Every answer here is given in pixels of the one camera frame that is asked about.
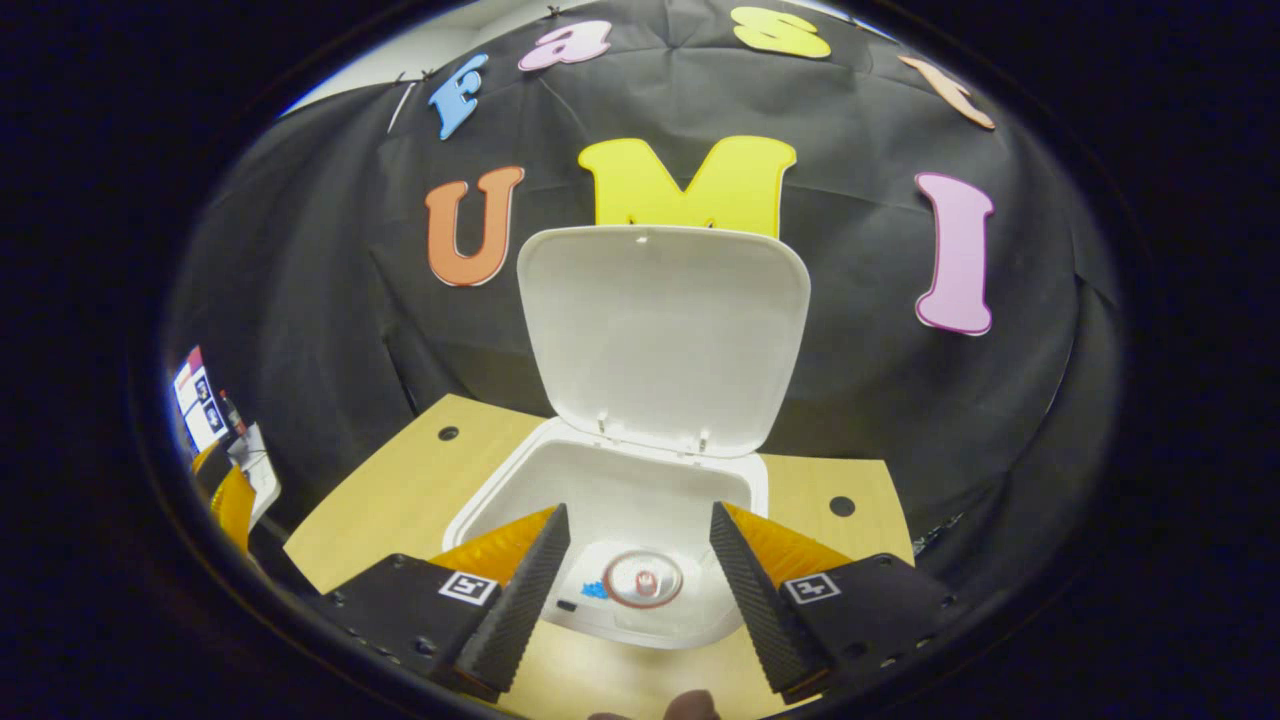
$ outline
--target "black cloth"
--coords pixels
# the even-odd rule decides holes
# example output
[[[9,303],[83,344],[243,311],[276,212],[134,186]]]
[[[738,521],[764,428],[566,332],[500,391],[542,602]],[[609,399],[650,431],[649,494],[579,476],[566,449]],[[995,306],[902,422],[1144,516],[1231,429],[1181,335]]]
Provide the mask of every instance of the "black cloth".
[[[762,451],[884,459],[913,537],[965,512],[948,534],[960,539],[946,541],[964,552],[922,556],[955,579],[975,577],[963,560],[983,543],[1036,546],[1037,532],[1070,525],[1105,450],[1108,400],[1073,410],[1088,421],[1057,436],[1046,434],[1051,404],[1066,404],[1055,396],[1064,377],[1079,377],[1078,363],[1107,382],[1071,393],[1114,389],[1120,352],[1121,299],[1082,192],[1015,114],[963,74],[942,68],[972,91],[993,132],[897,59],[919,53],[805,8],[751,4],[808,19],[832,55],[745,46],[728,0],[602,0],[494,38],[425,85],[343,92],[265,131],[198,219],[169,337],[175,364],[198,343],[216,382],[261,424],[284,486],[273,516],[296,527],[444,393],[552,415],[515,258],[538,231],[594,223],[593,177],[577,164],[584,147],[641,138],[685,187],[717,141],[758,135],[796,150],[781,240],[813,282],[800,356]],[[613,23],[608,53],[516,67],[544,33],[584,19]],[[440,141],[428,97],[477,53],[489,55],[479,105]],[[484,210],[475,182],[506,165],[526,172],[507,264],[484,286],[449,287],[428,266],[424,197],[468,183],[457,245],[474,252]],[[920,172],[960,178],[995,204],[993,327],[982,337],[915,316],[934,261]],[[1085,342],[1089,355],[1073,355]],[[1042,460],[1029,452],[1034,442],[1065,456]],[[448,482],[424,468],[424,497],[430,483]],[[992,530],[1020,512],[1020,497],[1051,498],[1038,510],[1046,523],[1028,527],[1021,515],[1018,538]]]

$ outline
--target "white container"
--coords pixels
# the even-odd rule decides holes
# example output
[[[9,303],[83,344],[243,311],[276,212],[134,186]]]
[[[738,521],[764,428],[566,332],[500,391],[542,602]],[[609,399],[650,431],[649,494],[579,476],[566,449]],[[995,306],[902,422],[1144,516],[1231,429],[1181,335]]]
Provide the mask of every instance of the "white container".
[[[804,263],[753,233],[593,225],[531,237],[517,277],[557,416],[458,512],[444,550],[564,502],[572,542],[545,620],[668,650],[728,635],[742,619],[708,541],[712,503],[768,516],[755,451],[800,348]],[[678,568],[675,597],[653,607],[595,597],[609,564],[632,551],[671,561],[657,573]]]

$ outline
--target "white wall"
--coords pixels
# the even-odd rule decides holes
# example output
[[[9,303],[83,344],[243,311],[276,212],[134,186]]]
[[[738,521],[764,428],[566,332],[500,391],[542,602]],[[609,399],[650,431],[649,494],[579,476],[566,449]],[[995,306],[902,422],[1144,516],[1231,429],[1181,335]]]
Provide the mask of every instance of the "white wall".
[[[366,85],[393,82],[404,73],[404,79],[420,79],[422,70],[439,68],[472,47],[499,35],[547,15],[547,5],[568,9],[591,0],[476,0],[426,20],[370,50],[347,65],[315,90],[302,96],[283,114],[292,113],[328,97]],[[841,10],[823,5],[818,0],[785,0],[814,10],[849,18]]]

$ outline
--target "wooden table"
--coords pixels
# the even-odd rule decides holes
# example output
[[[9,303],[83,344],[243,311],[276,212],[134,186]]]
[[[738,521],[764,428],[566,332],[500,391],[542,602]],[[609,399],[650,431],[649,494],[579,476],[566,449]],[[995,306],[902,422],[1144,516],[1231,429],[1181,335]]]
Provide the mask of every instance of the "wooden table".
[[[356,469],[284,546],[320,592],[393,552],[439,555],[444,529],[543,418],[445,396]],[[448,442],[438,433],[456,427]],[[769,519],[854,560],[891,552],[911,561],[897,493],[879,460],[764,455]],[[851,516],[828,507],[854,501]],[[705,688],[724,720],[782,711],[769,692],[746,628],[699,648],[663,651],[539,621],[515,684],[499,706],[526,717],[585,719],[617,712],[659,719],[671,698]]]

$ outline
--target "open lid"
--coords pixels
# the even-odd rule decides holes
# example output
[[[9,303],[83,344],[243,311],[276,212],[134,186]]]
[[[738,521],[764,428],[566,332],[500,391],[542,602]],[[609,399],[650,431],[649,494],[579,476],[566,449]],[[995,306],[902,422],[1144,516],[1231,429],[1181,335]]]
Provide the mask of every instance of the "open lid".
[[[809,273],[771,237],[712,228],[543,231],[517,263],[538,370],[575,429],[739,457],[791,380]]]

